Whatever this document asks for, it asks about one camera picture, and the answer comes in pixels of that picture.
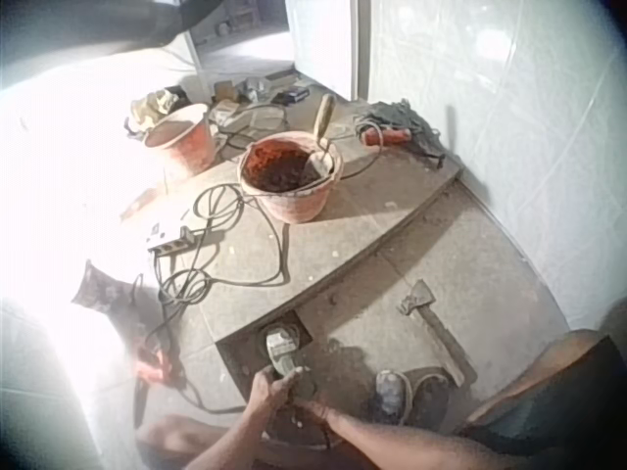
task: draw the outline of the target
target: power strip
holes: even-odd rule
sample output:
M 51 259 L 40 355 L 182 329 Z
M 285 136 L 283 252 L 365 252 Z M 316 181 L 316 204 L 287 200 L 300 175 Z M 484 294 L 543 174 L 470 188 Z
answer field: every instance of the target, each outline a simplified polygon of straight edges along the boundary
M 156 257 L 173 255 L 196 246 L 196 235 L 186 225 L 162 229 L 157 223 L 146 239 L 146 248 Z

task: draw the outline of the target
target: bucket rim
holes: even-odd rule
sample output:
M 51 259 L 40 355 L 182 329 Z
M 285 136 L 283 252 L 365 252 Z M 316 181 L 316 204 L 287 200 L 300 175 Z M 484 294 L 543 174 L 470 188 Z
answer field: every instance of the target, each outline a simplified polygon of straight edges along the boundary
M 148 145 L 148 139 L 150 138 L 152 132 L 157 127 L 159 127 L 160 125 L 162 125 L 162 124 L 164 124 L 166 122 L 172 121 L 177 115 L 182 115 L 183 112 L 185 112 L 185 111 L 190 111 L 190 108 L 199 108 L 199 109 L 202 108 L 203 109 L 202 117 L 200 119 L 198 119 L 196 122 L 194 122 L 193 125 L 190 125 L 187 129 L 185 129 L 183 132 L 181 132 L 180 134 L 176 135 L 176 137 L 170 139 L 169 141 L 164 142 L 163 144 L 154 145 L 154 146 Z M 189 105 L 189 106 L 186 106 L 184 108 L 181 108 L 180 110 L 176 110 L 171 115 L 167 115 L 167 116 L 163 117 L 161 120 L 159 120 L 155 124 L 155 126 L 152 129 L 150 129 L 148 132 L 146 132 L 146 135 L 144 136 L 142 144 L 144 145 L 144 147 L 146 147 L 147 149 L 150 149 L 150 150 L 167 149 L 167 148 L 171 147 L 172 144 L 178 142 L 180 139 L 182 139 L 187 134 L 189 134 L 192 130 L 194 130 L 198 126 L 198 124 L 203 122 L 203 120 L 206 120 L 208 112 L 209 112 L 209 106 L 207 104 L 205 104 L 205 103 L 195 103 L 193 105 Z

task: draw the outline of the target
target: wooden handle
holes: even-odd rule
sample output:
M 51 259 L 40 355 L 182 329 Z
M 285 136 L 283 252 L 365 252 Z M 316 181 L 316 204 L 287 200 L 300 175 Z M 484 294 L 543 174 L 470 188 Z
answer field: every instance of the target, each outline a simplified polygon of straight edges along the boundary
M 326 93 L 320 101 L 320 106 L 317 109 L 317 115 L 315 117 L 315 123 L 313 124 L 313 135 L 315 140 L 320 140 L 324 137 L 329 123 L 331 122 L 331 116 L 333 116 L 333 110 L 335 109 L 335 96 L 331 93 Z

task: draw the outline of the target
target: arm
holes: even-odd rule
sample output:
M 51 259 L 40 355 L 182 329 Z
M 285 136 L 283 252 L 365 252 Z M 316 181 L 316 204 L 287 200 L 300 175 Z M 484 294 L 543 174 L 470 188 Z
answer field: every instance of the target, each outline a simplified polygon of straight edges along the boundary
M 492 470 L 512 463 L 467 439 L 401 426 L 366 424 L 315 402 L 300 402 L 382 470 Z
M 287 395 L 302 373 L 297 367 L 290 375 L 272 383 L 272 366 L 255 375 L 251 398 L 240 422 L 217 443 L 201 453 L 186 470 L 249 470 L 274 411 L 287 401 Z

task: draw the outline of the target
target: hand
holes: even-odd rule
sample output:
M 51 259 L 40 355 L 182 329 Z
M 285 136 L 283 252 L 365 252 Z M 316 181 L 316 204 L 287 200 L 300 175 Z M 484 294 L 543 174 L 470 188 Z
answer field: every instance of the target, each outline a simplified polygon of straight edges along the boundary
M 337 409 L 331 408 L 319 401 L 295 399 L 294 404 L 306 410 L 315 420 L 327 424 L 330 427 L 332 427 L 333 422 L 337 420 L 341 414 Z
M 281 380 L 272 381 L 273 367 L 260 370 L 253 379 L 253 389 L 246 410 L 250 413 L 259 413 L 269 418 L 274 411 L 287 401 L 292 386 L 303 375 L 303 367 L 296 367 L 289 375 Z

